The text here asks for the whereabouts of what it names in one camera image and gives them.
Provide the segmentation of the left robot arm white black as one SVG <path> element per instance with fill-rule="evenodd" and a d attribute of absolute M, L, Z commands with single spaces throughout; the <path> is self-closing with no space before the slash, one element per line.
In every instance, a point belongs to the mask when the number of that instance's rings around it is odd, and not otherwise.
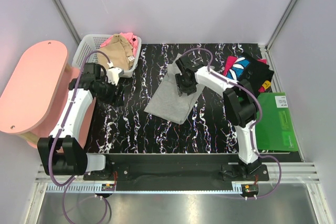
<path fill-rule="evenodd" d="M 103 180 L 113 175 L 112 165 L 101 154 L 88 154 L 79 143 L 79 135 L 87 110 L 94 100 L 112 106 L 123 105 L 124 88 L 119 84 L 123 70 L 108 68 L 98 63 L 86 63 L 80 75 L 68 87 L 64 110 L 48 137 L 37 143 L 38 152 L 46 174 L 83 175 L 95 172 Z"/>

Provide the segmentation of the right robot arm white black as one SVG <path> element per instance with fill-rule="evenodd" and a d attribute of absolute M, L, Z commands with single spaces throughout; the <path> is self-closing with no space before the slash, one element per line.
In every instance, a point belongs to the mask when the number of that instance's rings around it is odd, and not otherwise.
<path fill-rule="evenodd" d="M 223 97 L 225 117 L 235 127 L 239 148 L 238 164 L 224 174 L 231 178 L 252 179 L 261 167 L 255 134 L 260 104 L 250 83 L 246 80 L 231 80 L 209 65 L 193 63 L 188 56 L 180 56 L 175 63 L 180 71 L 175 75 L 179 95 L 191 95 L 197 91 L 197 85 L 201 84 Z"/>

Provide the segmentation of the grey t shirt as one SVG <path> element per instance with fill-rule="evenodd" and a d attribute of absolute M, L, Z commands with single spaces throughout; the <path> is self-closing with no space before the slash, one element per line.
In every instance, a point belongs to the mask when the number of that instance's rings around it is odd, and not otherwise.
<path fill-rule="evenodd" d="M 144 111 L 167 121 L 183 124 L 203 92 L 204 86 L 198 84 L 195 93 L 179 96 L 175 79 L 175 75 L 178 73 L 180 71 L 176 63 L 167 66 L 167 74 Z"/>

